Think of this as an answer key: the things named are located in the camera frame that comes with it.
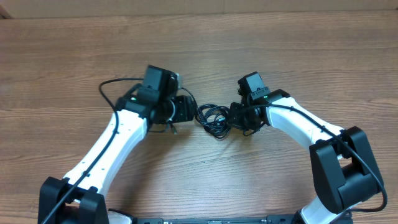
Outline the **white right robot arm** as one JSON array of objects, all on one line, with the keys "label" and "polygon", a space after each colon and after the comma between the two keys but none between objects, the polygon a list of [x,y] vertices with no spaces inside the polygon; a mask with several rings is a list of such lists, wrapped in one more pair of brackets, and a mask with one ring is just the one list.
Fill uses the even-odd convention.
[{"label": "white right robot arm", "polygon": [[382,204],[364,208],[380,212],[387,205],[387,193],[365,132],[353,126],[343,129],[302,108],[283,90],[266,87],[240,88],[240,103],[232,103],[227,123],[255,133],[264,125],[279,129],[310,154],[315,199],[284,223],[352,223],[357,206],[382,195]]}]

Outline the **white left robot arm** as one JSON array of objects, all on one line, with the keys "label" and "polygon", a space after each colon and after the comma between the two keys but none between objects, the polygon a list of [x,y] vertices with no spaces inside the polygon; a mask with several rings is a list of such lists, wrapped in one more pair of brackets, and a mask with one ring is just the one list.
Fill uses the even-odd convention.
[{"label": "white left robot arm", "polygon": [[191,121],[195,107],[193,98],[186,95],[122,96],[87,155],[62,179],[49,177],[41,186],[38,222],[134,223],[131,215],[107,208],[105,198],[112,181],[153,124]]}]

